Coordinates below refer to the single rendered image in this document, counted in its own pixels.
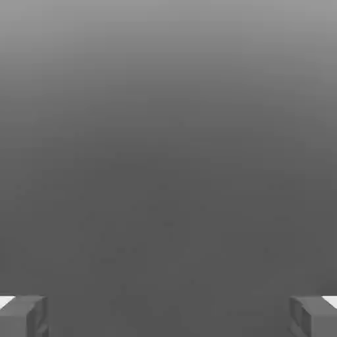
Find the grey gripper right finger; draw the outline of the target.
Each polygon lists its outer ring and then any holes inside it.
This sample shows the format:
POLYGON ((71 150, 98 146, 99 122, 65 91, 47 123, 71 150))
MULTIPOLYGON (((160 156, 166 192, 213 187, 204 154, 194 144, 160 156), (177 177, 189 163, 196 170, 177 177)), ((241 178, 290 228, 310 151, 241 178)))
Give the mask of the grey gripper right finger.
POLYGON ((293 337, 337 337, 337 296, 291 296, 293 337))

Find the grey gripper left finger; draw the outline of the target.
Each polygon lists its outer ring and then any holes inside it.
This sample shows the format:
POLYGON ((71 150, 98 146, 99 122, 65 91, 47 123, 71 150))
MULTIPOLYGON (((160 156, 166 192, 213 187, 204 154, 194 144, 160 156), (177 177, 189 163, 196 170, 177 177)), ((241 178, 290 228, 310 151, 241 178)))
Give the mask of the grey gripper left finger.
POLYGON ((48 298, 0 296, 0 337, 49 337, 48 298))

